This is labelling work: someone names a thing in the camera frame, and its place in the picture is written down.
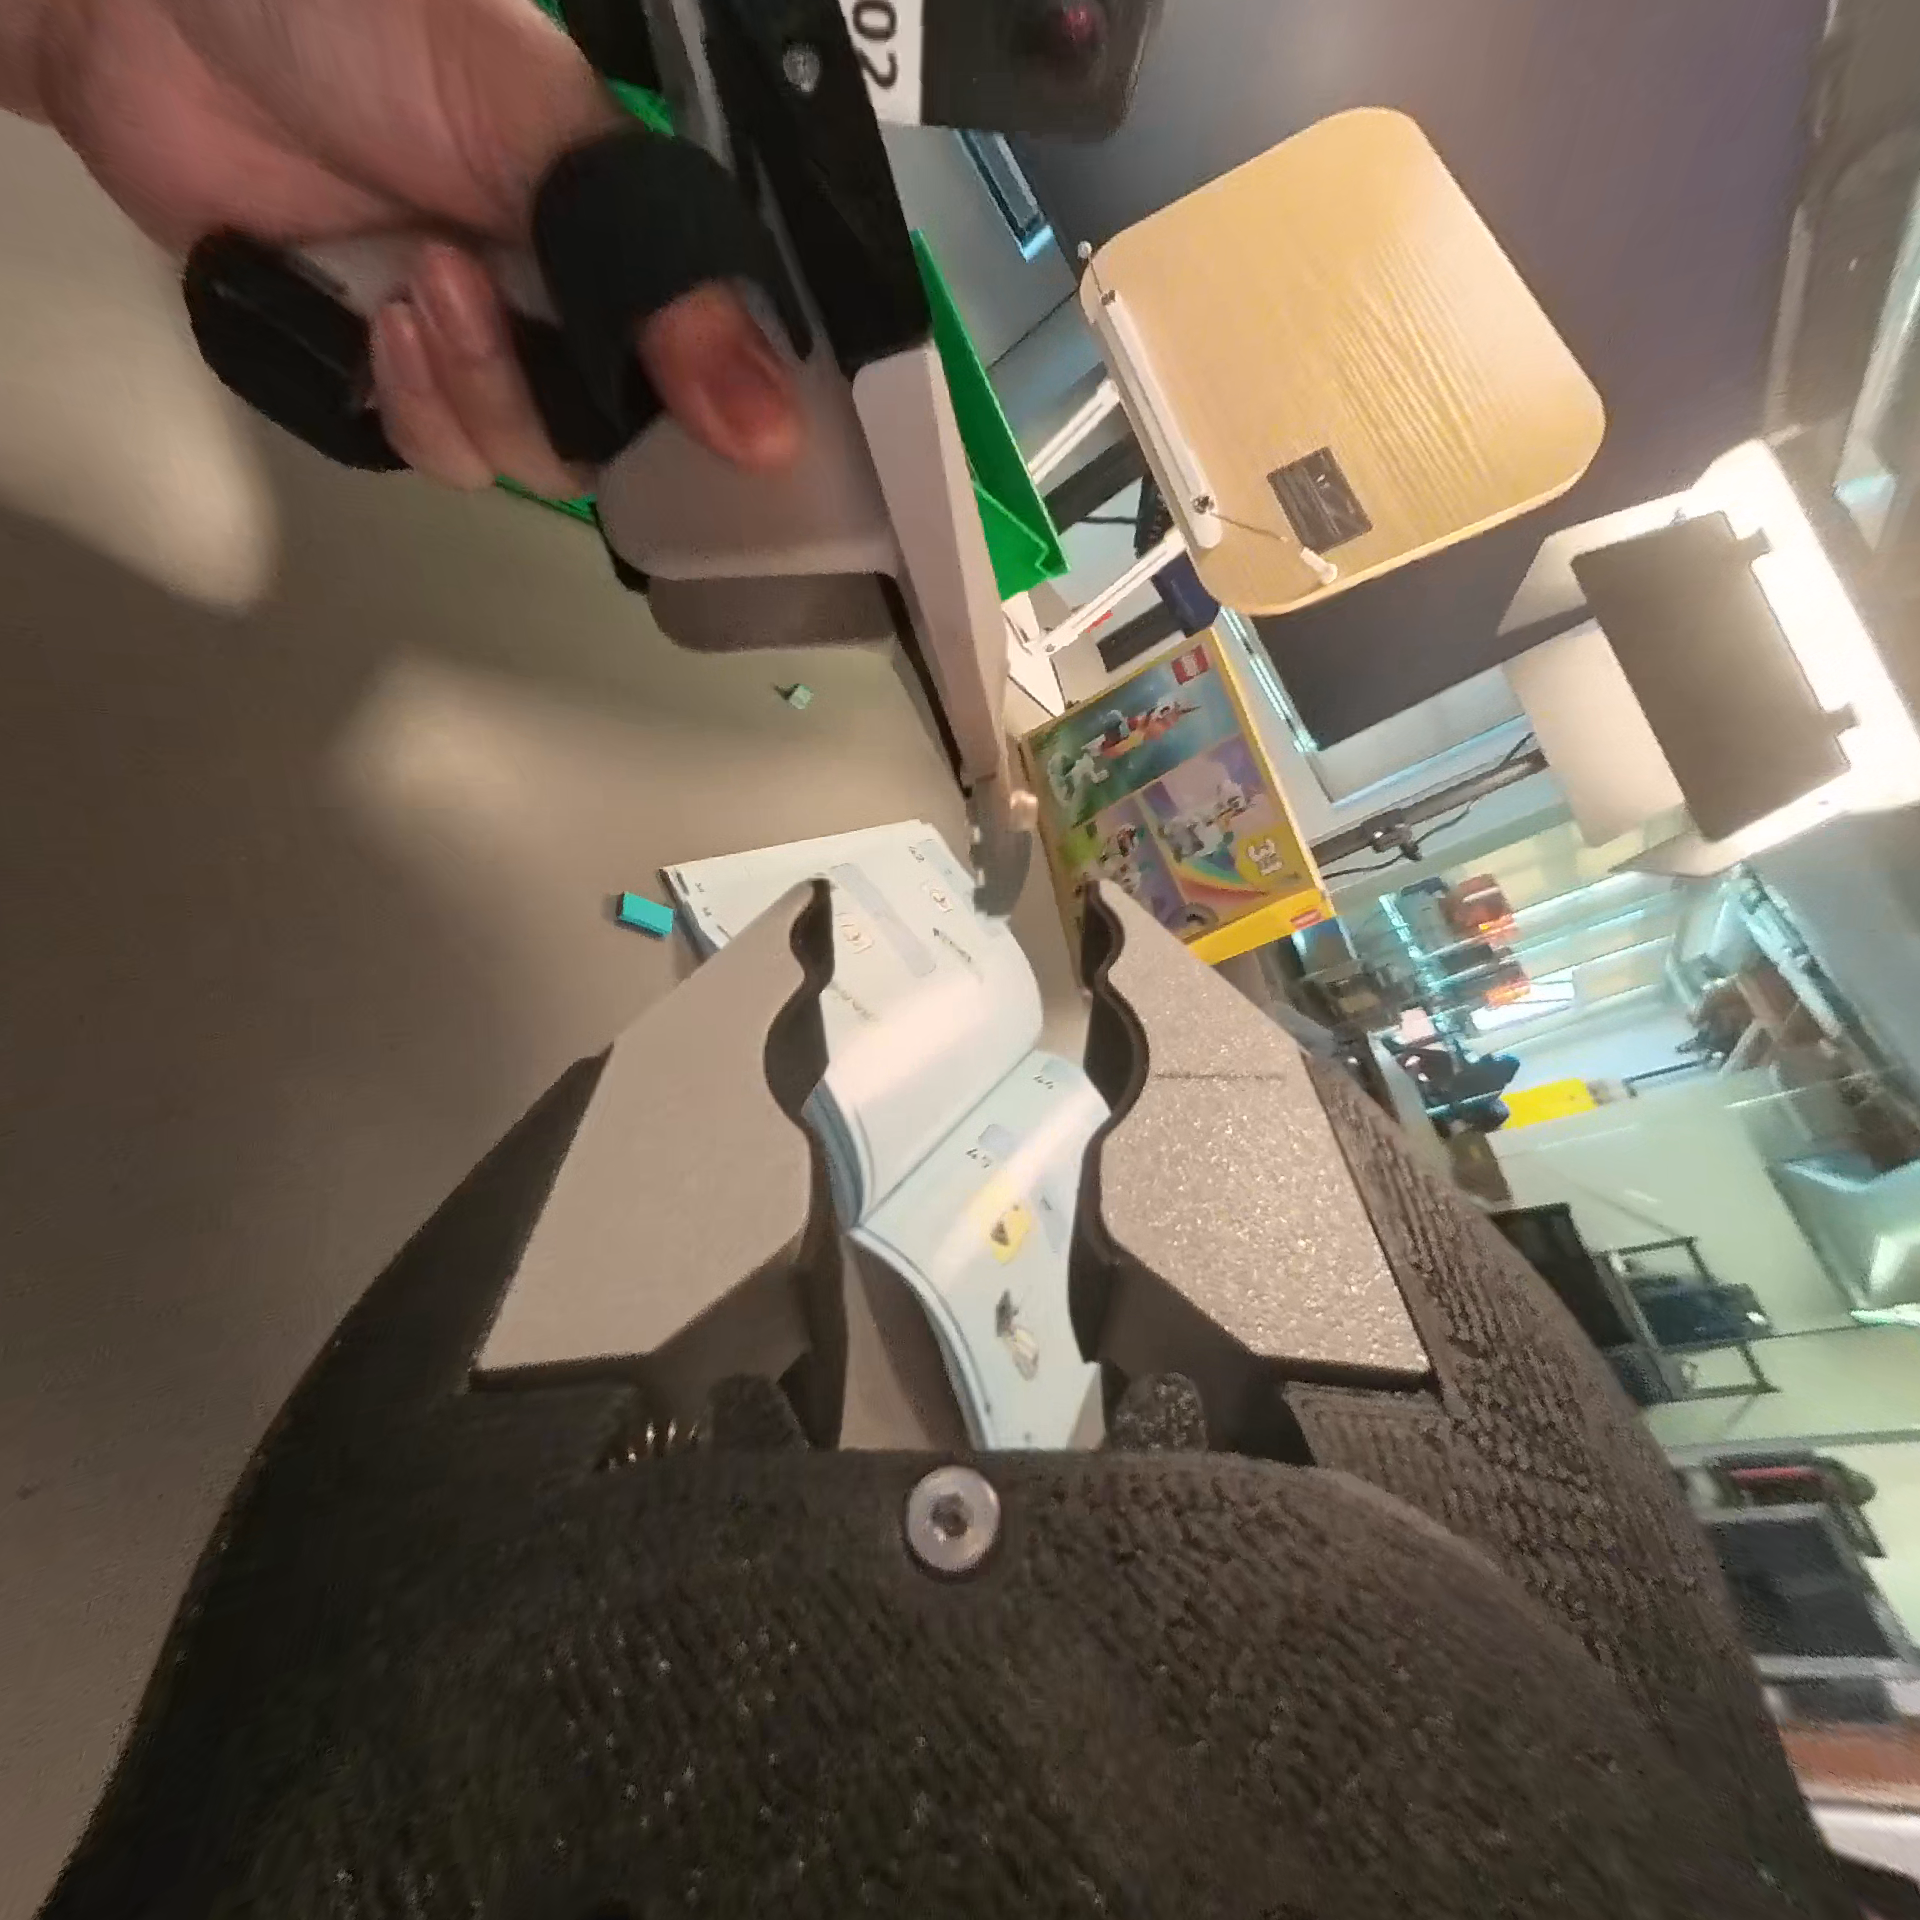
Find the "person's left hand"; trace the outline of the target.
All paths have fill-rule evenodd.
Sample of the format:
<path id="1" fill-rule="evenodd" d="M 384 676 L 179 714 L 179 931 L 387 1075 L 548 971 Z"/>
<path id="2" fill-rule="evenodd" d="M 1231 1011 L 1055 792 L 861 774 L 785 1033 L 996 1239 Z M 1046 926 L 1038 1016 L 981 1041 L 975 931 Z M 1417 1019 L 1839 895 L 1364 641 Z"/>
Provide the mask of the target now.
<path id="1" fill-rule="evenodd" d="M 4 110 L 59 132 L 153 242 L 430 234 L 369 324 L 399 459 L 577 496 L 509 346 L 489 251 L 543 174 L 630 118 L 535 4 L 4 3 Z"/>

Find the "yellow lego set box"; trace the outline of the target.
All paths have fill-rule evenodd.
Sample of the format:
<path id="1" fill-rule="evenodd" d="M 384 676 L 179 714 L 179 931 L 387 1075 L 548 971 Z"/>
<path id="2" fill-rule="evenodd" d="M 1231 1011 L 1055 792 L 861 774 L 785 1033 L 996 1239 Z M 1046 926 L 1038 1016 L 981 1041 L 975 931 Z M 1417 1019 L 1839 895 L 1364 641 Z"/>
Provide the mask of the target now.
<path id="1" fill-rule="evenodd" d="M 1337 921 L 1217 631 L 1029 732 L 1021 758 L 1068 921 L 1104 880 L 1208 964 Z"/>

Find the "green plastic tray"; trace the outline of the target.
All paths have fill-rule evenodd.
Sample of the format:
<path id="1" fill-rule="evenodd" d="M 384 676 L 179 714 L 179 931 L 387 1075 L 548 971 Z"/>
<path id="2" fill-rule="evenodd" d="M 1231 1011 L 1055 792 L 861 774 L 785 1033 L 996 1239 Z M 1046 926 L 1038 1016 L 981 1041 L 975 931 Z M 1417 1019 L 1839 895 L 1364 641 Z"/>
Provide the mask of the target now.
<path id="1" fill-rule="evenodd" d="M 861 71 L 871 87 L 876 114 L 887 129 L 951 129 L 966 142 L 966 151 L 982 163 L 990 145 L 1003 142 L 1008 132 L 1060 132 L 1064 129 L 1071 135 L 1093 129 L 1096 137 L 1099 129 L 1093 122 L 1080 129 L 1073 120 L 1080 110 L 1068 98 L 1063 81 L 1038 70 L 1021 74 L 1020 63 L 1008 65 L 1005 74 L 987 66 L 964 71 L 955 48 L 959 48 L 957 39 L 947 48 L 937 46 L 934 39 L 926 42 L 918 107 L 908 110 L 904 86 L 881 86 L 880 70 L 869 65 L 872 46 L 867 46 Z M 944 65 L 934 59 L 942 50 L 949 55 Z M 603 81 L 629 118 L 664 137 L 677 135 L 684 110 L 677 110 L 672 89 L 662 89 L 651 55 L 616 55 L 613 74 Z M 1009 185 L 996 185 L 992 192 L 998 210 L 1013 223 L 1021 259 L 1032 262 L 1052 238 L 1046 216 L 1038 210 L 1036 202 L 1029 212 L 1014 212 Z M 944 367 L 998 598 L 1008 599 L 1064 575 L 1064 554 L 1053 516 L 1024 464 L 1014 431 L 1008 425 L 1000 399 L 993 391 L 990 362 L 996 350 L 982 353 L 975 346 L 972 323 L 961 312 L 964 305 L 949 287 L 947 267 L 932 240 L 921 231 L 927 225 L 912 210 L 908 210 L 904 223 L 917 235 L 915 249 L 929 313 L 929 339 Z M 592 520 L 589 496 L 548 496 L 509 479 L 500 479 L 495 484 L 576 521 Z"/>

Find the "rounded light wooden board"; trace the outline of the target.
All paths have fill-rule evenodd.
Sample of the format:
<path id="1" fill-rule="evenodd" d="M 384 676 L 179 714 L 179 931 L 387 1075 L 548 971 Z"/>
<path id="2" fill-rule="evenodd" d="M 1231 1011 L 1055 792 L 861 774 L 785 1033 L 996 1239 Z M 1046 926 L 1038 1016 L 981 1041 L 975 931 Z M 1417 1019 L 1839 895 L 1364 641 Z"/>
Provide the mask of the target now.
<path id="1" fill-rule="evenodd" d="M 1238 615 L 1486 536 L 1603 443 L 1599 394 L 1403 112 L 1335 112 L 1079 281 L 1198 583 Z"/>

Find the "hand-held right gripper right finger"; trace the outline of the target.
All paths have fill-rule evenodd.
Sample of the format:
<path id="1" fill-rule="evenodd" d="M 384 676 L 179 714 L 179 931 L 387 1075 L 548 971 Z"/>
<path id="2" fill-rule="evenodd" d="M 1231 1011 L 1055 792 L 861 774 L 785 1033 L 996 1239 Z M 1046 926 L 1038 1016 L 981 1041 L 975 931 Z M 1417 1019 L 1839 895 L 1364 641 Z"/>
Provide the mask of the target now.
<path id="1" fill-rule="evenodd" d="M 1212 1449 L 1300 1449 L 1291 1388 L 1420 1395 L 1433 1360 L 1311 1079 L 1313 1057 L 1119 887 L 1083 895 L 1080 1354 L 1182 1383 Z"/>

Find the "lego instruction booklet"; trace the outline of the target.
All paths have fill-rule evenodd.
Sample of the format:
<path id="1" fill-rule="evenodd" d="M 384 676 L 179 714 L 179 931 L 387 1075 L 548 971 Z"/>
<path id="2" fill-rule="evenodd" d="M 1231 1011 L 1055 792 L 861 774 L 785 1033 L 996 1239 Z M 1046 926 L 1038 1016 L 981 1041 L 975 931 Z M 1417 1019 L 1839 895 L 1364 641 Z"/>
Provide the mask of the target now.
<path id="1" fill-rule="evenodd" d="M 975 1447 L 1093 1449 L 1102 1385 L 1071 1331 L 1070 1254 L 1109 1105 L 1040 1046 L 1024 950 L 932 823 L 660 868 L 699 956 L 804 880 L 831 890 L 827 1071 L 807 1121 L 852 1246 L 917 1304 Z"/>

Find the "black rounded panel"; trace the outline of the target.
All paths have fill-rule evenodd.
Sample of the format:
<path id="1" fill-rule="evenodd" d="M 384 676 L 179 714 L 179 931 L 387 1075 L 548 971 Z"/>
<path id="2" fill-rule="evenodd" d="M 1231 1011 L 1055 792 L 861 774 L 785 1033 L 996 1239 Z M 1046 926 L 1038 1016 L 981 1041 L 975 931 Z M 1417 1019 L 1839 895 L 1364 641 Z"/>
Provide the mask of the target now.
<path id="1" fill-rule="evenodd" d="M 1849 770 L 1756 566 L 1764 532 L 1723 513 L 1572 555 L 1582 599 L 1679 787 L 1691 826 L 1718 843 L 1808 800 Z"/>

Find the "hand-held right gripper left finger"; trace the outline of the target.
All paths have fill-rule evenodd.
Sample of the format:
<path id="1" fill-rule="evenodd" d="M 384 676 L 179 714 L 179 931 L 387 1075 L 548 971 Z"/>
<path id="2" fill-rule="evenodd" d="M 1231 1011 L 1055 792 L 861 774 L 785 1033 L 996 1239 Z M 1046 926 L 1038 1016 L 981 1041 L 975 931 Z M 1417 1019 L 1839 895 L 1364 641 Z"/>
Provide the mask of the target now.
<path id="1" fill-rule="evenodd" d="M 475 1356 L 480 1385 L 633 1385 L 689 1427 L 734 1377 L 833 1449 L 848 1307 L 827 1155 L 824 880 L 789 887 L 599 1066 Z"/>

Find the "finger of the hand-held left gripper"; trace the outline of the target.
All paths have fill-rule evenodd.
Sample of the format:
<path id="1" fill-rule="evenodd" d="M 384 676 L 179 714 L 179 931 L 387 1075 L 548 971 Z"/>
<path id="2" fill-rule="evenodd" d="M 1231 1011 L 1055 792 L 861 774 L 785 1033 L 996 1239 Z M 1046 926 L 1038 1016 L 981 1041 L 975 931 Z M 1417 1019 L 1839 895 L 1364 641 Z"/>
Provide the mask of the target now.
<path id="1" fill-rule="evenodd" d="M 966 800 L 975 908 L 1005 921 L 1029 876 L 1038 803 L 1014 767 L 1008 631 L 934 343 L 857 371 L 852 403 L 895 540 L 912 648 Z"/>
<path id="2" fill-rule="evenodd" d="M 679 649 L 809 649 L 888 642 L 895 538 L 831 353 L 798 363 L 800 452 L 739 470 L 670 418 L 597 476 L 613 560 L 645 579 Z"/>

